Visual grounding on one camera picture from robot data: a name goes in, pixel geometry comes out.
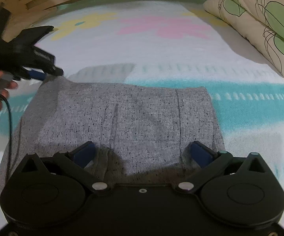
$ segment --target speckled knit fabric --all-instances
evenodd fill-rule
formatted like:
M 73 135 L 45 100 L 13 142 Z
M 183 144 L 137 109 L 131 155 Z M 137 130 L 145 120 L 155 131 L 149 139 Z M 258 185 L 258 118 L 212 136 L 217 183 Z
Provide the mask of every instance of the speckled knit fabric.
M 100 180 L 176 182 L 198 167 L 186 150 L 194 140 L 214 151 L 224 149 L 205 88 L 146 88 L 48 78 L 14 132 L 11 171 L 26 153 L 52 156 L 93 141 L 97 154 L 86 169 Z M 0 165 L 0 193 L 6 163 L 7 151 Z

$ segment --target pink flower pattern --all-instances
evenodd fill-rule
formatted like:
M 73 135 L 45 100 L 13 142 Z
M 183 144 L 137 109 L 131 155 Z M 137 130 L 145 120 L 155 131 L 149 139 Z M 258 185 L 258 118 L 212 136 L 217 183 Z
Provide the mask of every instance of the pink flower pattern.
M 131 26 L 122 28 L 118 34 L 135 34 L 156 30 L 157 36 L 168 39 L 181 39 L 184 35 L 208 39 L 204 31 L 211 29 L 207 25 L 194 24 L 188 18 L 146 16 L 124 19 L 121 22 Z

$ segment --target black cable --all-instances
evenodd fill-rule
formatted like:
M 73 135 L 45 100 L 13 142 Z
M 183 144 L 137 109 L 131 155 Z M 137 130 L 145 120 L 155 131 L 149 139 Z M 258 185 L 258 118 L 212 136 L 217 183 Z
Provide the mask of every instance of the black cable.
M 11 117 L 11 109 L 8 100 L 0 94 L 0 98 L 6 103 L 6 107 L 9 113 L 9 152 L 8 152 L 8 162 L 6 165 L 6 183 L 9 179 L 9 169 L 10 169 L 10 162 L 11 162 L 11 150 L 12 150 L 12 117 Z

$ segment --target yellow flower pattern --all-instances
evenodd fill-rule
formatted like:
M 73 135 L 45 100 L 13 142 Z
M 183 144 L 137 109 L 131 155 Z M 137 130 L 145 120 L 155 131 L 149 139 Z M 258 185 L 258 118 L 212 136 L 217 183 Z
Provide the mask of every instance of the yellow flower pattern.
M 98 14 L 93 13 L 84 16 L 81 19 L 73 19 L 66 22 L 61 23 L 59 26 L 54 28 L 53 33 L 56 33 L 51 38 L 52 41 L 59 40 L 68 34 L 71 34 L 76 29 L 88 29 L 99 26 L 102 21 L 116 19 L 114 17 L 116 13 L 104 13 Z
M 213 16 L 212 14 L 209 14 L 206 11 L 199 10 L 199 9 L 192 9 L 190 12 L 185 12 L 182 14 L 183 16 L 197 16 L 198 18 L 202 18 L 207 20 L 210 24 L 214 26 L 219 27 L 228 27 L 228 24 L 222 21 L 221 19 L 218 19 L 217 17 Z

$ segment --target silver bolt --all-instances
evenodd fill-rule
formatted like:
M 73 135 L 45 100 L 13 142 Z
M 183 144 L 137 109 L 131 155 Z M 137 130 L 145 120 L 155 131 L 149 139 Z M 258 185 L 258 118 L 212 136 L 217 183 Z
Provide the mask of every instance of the silver bolt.
M 190 191 L 194 188 L 194 184 L 190 182 L 181 182 L 178 184 L 178 187 L 182 190 Z
M 140 192 L 140 193 L 142 193 L 142 194 L 144 194 L 144 193 L 146 193 L 146 192 L 147 192 L 147 190 L 146 190 L 146 189 L 144 189 L 144 188 L 142 188 L 142 189 L 140 189 L 140 190 L 139 190 L 139 192 Z
M 101 191 L 101 190 L 105 190 L 108 186 L 104 182 L 96 182 L 96 183 L 92 184 L 92 187 L 93 187 L 93 189 L 95 189 L 97 191 Z

